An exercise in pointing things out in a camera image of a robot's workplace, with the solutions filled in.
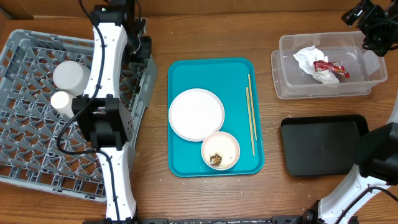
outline transparent container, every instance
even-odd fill
[[[362,48],[362,32],[285,35],[279,50],[271,55],[276,94],[281,99],[367,95],[371,88],[387,80],[384,59]],[[339,83],[322,84],[305,73],[293,54],[315,45],[329,62],[341,63],[349,78],[336,74]]]

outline wooden tabletop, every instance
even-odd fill
[[[344,176],[291,178],[285,169],[279,126],[284,118],[361,114],[370,129],[389,119],[398,90],[398,51],[385,57],[388,80],[367,96],[280,100],[271,74],[271,53],[287,34],[354,31],[344,12],[231,14],[148,18],[159,68],[150,108],[136,144],[132,191],[141,218],[267,218],[301,215],[327,196]],[[88,20],[7,21],[4,45],[14,29],[92,39]],[[244,57],[256,71],[265,165],[255,175],[179,178],[167,162],[167,70],[177,60]],[[392,187],[398,194],[398,188]],[[384,194],[359,212],[361,223],[397,223],[398,205]],[[104,218],[105,204],[0,184],[0,223],[81,223]]]

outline chopstick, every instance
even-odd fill
[[[254,107],[253,107],[253,93],[251,91],[251,81],[250,81],[250,74],[248,75],[249,77],[249,89],[250,89],[250,100],[251,100],[251,113],[253,117],[253,126],[254,126],[254,136],[256,137],[257,141],[257,129],[256,129],[256,118],[254,117]]]
[[[256,156],[256,152],[254,151],[253,126],[251,124],[250,99],[249,99],[249,88],[248,87],[246,87],[246,98],[248,100],[248,113],[249,113],[249,124],[250,124],[251,148],[253,150],[253,156]]]

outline black container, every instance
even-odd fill
[[[286,118],[280,124],[287,172],[292,177],[347,174],[354,151],[369,132],[361,115]]]

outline blue tray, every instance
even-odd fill
[[[254,114],[256,116],[257,141],[254,139],[256,156],[253,156],[249,129],[246,87],[251,75]],[[255,174],[264,165],[261,122],[257,99],[254,67],[245,58],[222,58],[208,60],[184,60],[169,68],[167,101],[168,108],[178,94],[191,88],[213,92],[224,105],[225,120],[221,131],[232,134],[241,148],[238,163],[229,170],[219,171],[208,167],[203,161],[202,142],[190,142],[180,138],[168,126],[169,167],[179,177],[204,177],[216,175]]]

